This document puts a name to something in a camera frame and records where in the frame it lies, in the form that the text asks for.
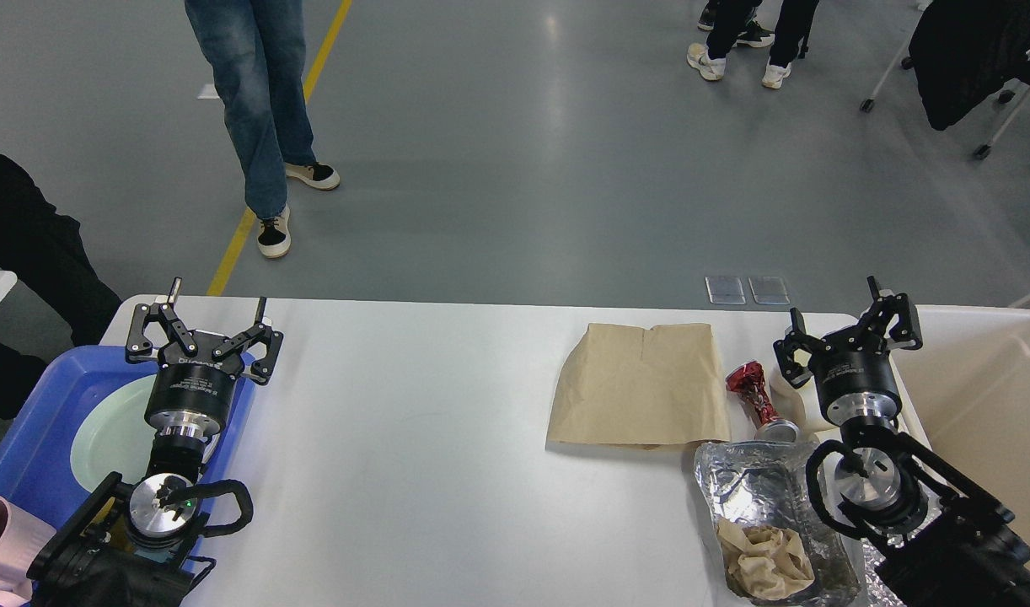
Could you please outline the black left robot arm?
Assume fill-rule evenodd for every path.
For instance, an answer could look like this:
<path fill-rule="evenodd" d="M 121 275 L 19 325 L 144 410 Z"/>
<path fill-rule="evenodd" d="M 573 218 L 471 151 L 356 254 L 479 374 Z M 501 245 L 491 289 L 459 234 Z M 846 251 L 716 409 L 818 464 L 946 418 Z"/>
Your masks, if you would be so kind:
<path fill-rule="evenodd" d="M 218 479 L 208 457 L 233 420 L 233 398 L 249 379 L 268 384 L 283 334 L 255 319 L 233 336 L 188 328 L 175 310 L 175 279 L 163 303 L 138 304 L 126 338 L 130 364 L 153 361 L 144 420 L 154 430 L 141 480 L 107 474 L 34 558 L 34 606 L 179 606 L 216 562 L 196 542 L 241 531 L 254 516 L 242 481 Z"/>

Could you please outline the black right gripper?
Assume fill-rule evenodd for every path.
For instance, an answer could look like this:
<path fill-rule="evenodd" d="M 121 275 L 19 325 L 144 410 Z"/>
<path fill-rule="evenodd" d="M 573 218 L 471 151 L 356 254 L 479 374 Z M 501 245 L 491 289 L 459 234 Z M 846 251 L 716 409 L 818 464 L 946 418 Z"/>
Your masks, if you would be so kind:
<path fill-rule="evenodd" d="M 823 418 L 835 426 L 854 417 L 893 420 L 903 401 L 890 368 L 889 351 L 923 347 L 917 308 L 907 293 L 884 288 L 876 276 L 866 277 L 871 306 L 856 325 L 856 335 L 828 333 L 827 348 L 819 351 L 819 338 L 806 333 L 799 309 L 790 309 L 790 328 L 772 343 L 781 376 L 793 389 L 803 387 L 814 376 Z M 806 363 L 797 353 L 811 355 Z"/>

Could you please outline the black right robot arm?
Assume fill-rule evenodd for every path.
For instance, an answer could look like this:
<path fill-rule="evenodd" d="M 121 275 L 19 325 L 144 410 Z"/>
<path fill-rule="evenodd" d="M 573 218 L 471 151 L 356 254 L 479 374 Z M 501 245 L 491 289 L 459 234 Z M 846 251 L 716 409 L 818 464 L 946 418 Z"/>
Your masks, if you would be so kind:
<path fill-rule="evenodd" d="M 868 277 L 871 304 L 822 337 L 801 312 L 772 348 L 791 387 L 815 384 L 823 419 L 839 429 L 806 459 L 820 521 L 865 540 L 877 576 L 908 606 L 1030 606 L 1030 546 L 1012 511 L 898 427 L 903 410 L 890 352 L 922 348 L 917 308 Z"/>

